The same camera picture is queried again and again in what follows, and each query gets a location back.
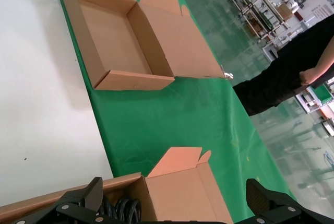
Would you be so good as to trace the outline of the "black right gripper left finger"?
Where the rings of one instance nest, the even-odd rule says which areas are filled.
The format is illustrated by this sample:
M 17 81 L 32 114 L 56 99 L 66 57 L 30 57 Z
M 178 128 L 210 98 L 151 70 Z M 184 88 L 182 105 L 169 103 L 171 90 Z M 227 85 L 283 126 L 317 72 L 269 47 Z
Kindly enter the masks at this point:
M 86 187 L 66 192 L 52 206 L 23 217 L 23 223 L 120 223 L 98 214 L 102 196 L 102 178 L 95 177 Z

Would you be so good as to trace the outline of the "clenched hand of person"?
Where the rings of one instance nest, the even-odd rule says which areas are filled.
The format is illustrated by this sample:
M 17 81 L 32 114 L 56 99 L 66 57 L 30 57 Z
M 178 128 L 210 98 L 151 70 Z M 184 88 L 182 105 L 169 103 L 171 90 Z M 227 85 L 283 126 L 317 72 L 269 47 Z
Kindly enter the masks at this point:
M 314 67 L 308 70 L 300 72 L 300 80 L 302 86 L 308 86 L 312 84 L 318 77 L 321 76 L 321 73 Z

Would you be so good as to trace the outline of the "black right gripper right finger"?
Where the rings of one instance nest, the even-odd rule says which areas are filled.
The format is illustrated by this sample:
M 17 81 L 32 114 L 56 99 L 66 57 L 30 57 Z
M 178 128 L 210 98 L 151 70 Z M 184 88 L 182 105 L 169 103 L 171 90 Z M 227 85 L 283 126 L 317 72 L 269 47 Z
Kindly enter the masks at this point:
M 321 223 L 310 211 L 286 193 L 268 190 L 255 179 L 246 181 L 246 202 L 255 216 L 272 223 Z

